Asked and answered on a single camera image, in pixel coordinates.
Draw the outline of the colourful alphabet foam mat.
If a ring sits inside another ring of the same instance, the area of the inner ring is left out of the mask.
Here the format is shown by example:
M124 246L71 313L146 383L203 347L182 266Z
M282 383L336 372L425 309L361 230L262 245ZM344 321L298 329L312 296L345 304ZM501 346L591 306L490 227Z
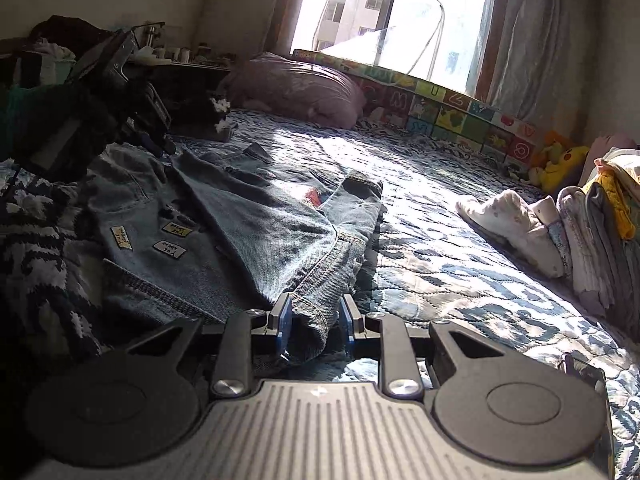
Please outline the colourful alphabet foam mat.
M524 174L546 164L542 133L464 93L396 70L321 52L296 49L293 58L349 76L366 98L364 116L369 122L457 144Z

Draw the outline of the black folded clothes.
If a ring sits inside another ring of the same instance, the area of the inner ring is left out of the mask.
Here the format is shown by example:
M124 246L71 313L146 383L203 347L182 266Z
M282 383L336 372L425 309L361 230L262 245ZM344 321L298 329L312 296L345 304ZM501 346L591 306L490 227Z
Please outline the black folded clothes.
M166 106L171 117L170 131L177 136L228 142L234 133L235 125L229 119L231 103L224 96L193 93L168 100Z

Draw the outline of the blue denim jacket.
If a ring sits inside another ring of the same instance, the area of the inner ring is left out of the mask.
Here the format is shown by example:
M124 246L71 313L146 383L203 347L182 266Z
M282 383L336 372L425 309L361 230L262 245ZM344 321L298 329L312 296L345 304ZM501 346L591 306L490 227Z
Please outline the blue denim jacket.
M104 247L94 329L108 344L179 318L221 323L289 294L295 364L326 346L382 210L381 185L364 174L282 164L258 144L164 158L113 144L80 195Z

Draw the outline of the cluttered bedside shelf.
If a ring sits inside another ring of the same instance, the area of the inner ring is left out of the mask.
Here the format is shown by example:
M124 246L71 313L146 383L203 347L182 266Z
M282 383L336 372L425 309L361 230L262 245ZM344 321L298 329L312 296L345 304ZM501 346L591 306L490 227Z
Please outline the cluttered bedside shelf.
M238 62L236 54L217 51L207 42L199 42L193 49L172 44L164 21L134 25L130 32L136 45L130 60L141 66L210 68L228 73Z

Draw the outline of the pink pillow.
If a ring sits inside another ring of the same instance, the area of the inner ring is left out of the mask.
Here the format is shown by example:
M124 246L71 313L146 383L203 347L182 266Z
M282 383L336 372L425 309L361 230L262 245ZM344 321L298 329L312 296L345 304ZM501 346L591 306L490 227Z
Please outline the pink pillow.
M350 129L363 114L362 90L334 68L262 52L232 70L219 90L234 107Z

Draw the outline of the yellow plush toy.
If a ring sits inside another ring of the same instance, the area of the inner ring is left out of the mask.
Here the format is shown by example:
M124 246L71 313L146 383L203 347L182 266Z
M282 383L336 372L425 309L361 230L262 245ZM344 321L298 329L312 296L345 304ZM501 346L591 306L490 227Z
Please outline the yellow plush toy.
M528 182L555 196L561 188L578 182L588 153L588 146L549 131L544 135L544 146L532 159Z

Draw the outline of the white baby garment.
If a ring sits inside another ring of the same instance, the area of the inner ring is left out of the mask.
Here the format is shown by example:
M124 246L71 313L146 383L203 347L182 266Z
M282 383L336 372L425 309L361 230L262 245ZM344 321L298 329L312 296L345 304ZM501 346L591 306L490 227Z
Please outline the white baby garment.
M552 214L552 219L544 222L536 211L551 204L547 197L529 205L517 192L506 190L483 203L472 196L461 196L456 209L470 226L499 244L509 245L547 278L568 278L572 265L560 218Z

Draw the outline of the blue white patterned quilt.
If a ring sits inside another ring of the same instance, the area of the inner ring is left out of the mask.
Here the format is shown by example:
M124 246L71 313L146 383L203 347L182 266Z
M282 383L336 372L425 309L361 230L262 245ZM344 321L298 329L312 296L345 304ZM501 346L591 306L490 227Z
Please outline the blue white patterned quilt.
M414 327L452 321L555 365L573 353L604 371L615 474L639 474L639 349L594 320L568 288L491 246L456 213L463 194L487 198L513 181L470 152L417 133L320 128L236 110L230 141L187 140L200 156L252 142L277 162L306 164L326 185L350 170L383 183L383 217L352 290L363 312ZM1 165L1 312L14 315L40 360L85 361L107 347L100 319L101 260L82 187Z

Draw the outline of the grey window curtain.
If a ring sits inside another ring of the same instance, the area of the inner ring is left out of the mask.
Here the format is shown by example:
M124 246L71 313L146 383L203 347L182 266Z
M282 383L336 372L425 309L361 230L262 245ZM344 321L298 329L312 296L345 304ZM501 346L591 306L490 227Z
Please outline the grey window curtain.
M466 92L543 132L585 128L600 0L485 0Z

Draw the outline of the stack of folded clothes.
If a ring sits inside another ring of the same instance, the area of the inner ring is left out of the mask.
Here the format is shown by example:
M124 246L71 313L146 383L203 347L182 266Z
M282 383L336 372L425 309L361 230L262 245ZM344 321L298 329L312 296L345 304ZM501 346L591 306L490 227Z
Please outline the stack of folded clothes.
M574 294L591 315L639 339L639 151L611 148L587 182L562 188Z

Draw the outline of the black smartphone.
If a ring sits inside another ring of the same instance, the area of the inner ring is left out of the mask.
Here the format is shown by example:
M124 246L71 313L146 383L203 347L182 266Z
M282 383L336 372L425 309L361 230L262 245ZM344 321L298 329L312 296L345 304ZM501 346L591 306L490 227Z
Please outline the black smartphone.
M567 375L580 379L590 388L593 388L602 398L608 395L606 393L605 374L600 368L591 366L589 363L576 358L576 356L565 353L559 364L559 370L562 370L562 372Z

